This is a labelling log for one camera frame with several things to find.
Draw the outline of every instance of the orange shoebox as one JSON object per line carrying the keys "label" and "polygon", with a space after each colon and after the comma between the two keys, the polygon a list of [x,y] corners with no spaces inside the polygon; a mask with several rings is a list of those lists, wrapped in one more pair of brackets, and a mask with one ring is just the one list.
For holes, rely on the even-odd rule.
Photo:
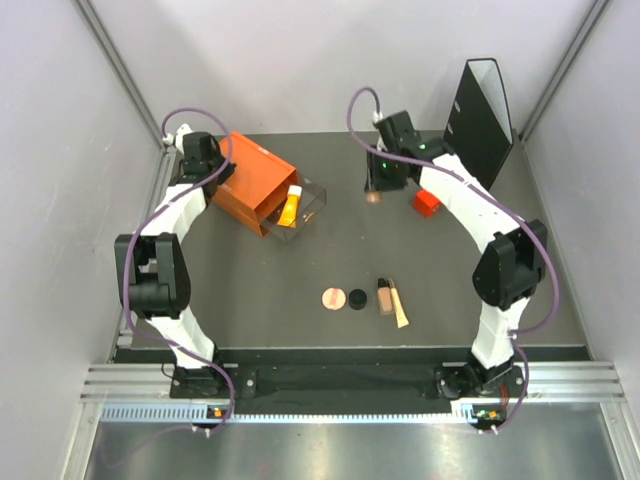
{"label": "orange shoebox", "polygon": [[[296,168],[238,132],[232,132],[231,161],[236,169],[218,186],[213,202],[264,237],[263,220],[286,200],[289,185],[298,183]],[[226,155],[228,142],[220,142]]]}

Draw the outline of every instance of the gray wall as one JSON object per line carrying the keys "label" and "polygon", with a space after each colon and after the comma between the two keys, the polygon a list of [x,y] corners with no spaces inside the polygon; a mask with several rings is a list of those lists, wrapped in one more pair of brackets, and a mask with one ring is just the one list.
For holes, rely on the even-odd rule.
{"label": "gray wall", "polygon": [[605,12],[527,152],[590,345],[640,420],[640,4]]}
{"label": "gray wall", "polygon": [[157,149],[72,2],[0,6],[0,477],[53,478]]}
{"label": "gray wall", "polygon": [[[591,1],[93,3],[158,120],[191,104],[244,133],[280,133],[345,131],[365,84],[386,112],[410,108],[418,127],[443,129],[476,56],[500,61],[520,128]],[[371,105],[357,128],[371,128]]]}

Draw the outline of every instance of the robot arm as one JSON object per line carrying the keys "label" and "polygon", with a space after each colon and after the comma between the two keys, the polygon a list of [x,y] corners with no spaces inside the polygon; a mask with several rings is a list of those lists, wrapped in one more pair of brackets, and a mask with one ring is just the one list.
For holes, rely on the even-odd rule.
{"label": "robot arm", "polygon": [[[442,140],[423,141],[404,111],[387,118],[374,117],[380,133],[378,150],[430,162],[457,174],[463,181],[429,167],[394,162],[375,154],[367,156],[365,192],[402,189],[413,179],[458,219],[482,254],[473,273],[475,290],[482,300],[478,334],[465,366],[462,382],[440,382],[441,393],[456,398],[465,393],[492,388],[513,364],[509,331],[517,329],[536,286],[544,276],[544,262],[518,223],[468,188],[472,184],[488,192],[466,170],[452,149]],[[542,244],[547,230],[539,221],[528,223]]]}
{"label": "robot arm", "polygon": [[[158,209],[209,176],[224,162],[215,139],[205,132],[193,132],[187,124],[182,125],[175,139],[171,137],[169,141],[175,141],[184,158],[180,172],[172,179]],[[216,183],[187,193],[145,227],[134,249],[128,285],[131,309],[138,318],[145,319],[166,340],[212,361],[215,344],[202,332],[189,306],[191,283],[180,244],[195,219],[206,209],[207,198],[213,195],[217,184],[225,181],[233,170],[234,166],[230,164]],[[120,235],[115,242],[121,296],[124,259],[131,237]],[[205,367],[180,349],[171,348],[176,355],[177,367],[187,371]]]}

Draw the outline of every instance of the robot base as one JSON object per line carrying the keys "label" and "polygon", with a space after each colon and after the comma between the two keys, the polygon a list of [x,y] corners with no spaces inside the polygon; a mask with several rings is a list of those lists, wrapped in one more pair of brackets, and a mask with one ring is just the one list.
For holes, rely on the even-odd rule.
{"label": "robot base", "polygon": [[[220,365],[219,358],[214,356],[213,362]],[[176,367],[171,381],[170,398],[214,398],[224,390],[225,382],[218,372],[211,367],[184,368]]]}
{"label": "robot base", "polygon": [[489,396],[501,385],[506,385],[512,394],[520,395],[522,391],[522,370],[513,366],[513,357],[487,370],[469,354],[469,361],[464,365],[443,365],[434,373],[440,396],[448,400]]}

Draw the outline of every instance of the transparent container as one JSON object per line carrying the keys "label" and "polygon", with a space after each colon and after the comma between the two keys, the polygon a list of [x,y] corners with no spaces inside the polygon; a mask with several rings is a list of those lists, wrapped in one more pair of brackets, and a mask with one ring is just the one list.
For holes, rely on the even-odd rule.
{"label": "transparent container", "polygon": [[298,203],[298,213],[296,215],[295,227],[282,227],[278,225],[280,215],[284,209],[286,200],[268,216],[261,217],[260,226],[267,230],[270,235],[279,238],[283,242],[289,242],[298,235],[302,229],[312,220],[316,220],[316,214],[322,210],[327,203],[327,191],[309,180],[301,172],[298,172],[298,185],[302,187],[302,196]]}

